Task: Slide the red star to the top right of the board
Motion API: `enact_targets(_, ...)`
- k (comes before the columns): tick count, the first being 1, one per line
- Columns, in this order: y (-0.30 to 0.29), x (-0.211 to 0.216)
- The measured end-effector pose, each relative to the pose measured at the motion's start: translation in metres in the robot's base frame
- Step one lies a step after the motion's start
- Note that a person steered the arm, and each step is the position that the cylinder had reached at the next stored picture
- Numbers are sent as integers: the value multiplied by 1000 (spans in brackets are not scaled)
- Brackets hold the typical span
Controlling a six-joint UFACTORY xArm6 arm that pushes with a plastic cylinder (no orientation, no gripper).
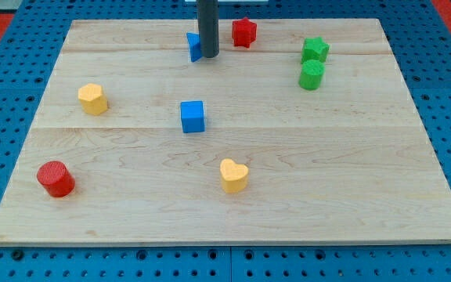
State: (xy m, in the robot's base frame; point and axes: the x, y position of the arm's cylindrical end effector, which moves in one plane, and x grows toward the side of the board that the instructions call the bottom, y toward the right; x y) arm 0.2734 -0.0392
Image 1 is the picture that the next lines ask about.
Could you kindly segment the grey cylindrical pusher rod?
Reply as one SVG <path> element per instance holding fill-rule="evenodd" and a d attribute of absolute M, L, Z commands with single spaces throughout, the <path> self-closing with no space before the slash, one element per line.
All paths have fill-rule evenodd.
<path fill-rule="evenodd" d="M 197 21 L 202 55 L 214 58 L 219 54 L 218 1 L 197 0 Z"/>

